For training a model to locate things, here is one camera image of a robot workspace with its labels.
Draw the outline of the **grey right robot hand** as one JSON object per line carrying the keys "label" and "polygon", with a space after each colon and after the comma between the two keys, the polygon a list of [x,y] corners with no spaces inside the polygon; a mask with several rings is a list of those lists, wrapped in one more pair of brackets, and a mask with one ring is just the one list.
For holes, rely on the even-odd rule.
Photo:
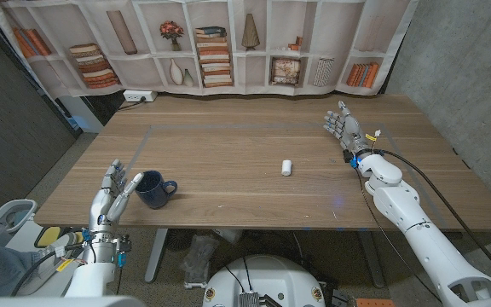
{"label": "grey right robot hand", "polygon": [[338,107],[340,112],[327,112],[323,128],[339,140],[346,163],[353,158],[366,158],[373,153],[368,146],[366,134],[343,101],[338,102]]}

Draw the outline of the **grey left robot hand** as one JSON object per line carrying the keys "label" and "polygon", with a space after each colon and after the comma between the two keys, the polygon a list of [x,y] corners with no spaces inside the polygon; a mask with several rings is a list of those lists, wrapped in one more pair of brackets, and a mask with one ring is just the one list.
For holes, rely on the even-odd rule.
{"label": "grey left robot hand", "polygon": [[124,166],[115,159],[101,181],[101,189],[95,195],[90,207],[89,229],[92,233],[110,231],[118,225],[118,221],[131,194],[144,177],[142,172],[136,174],[127,184]]}

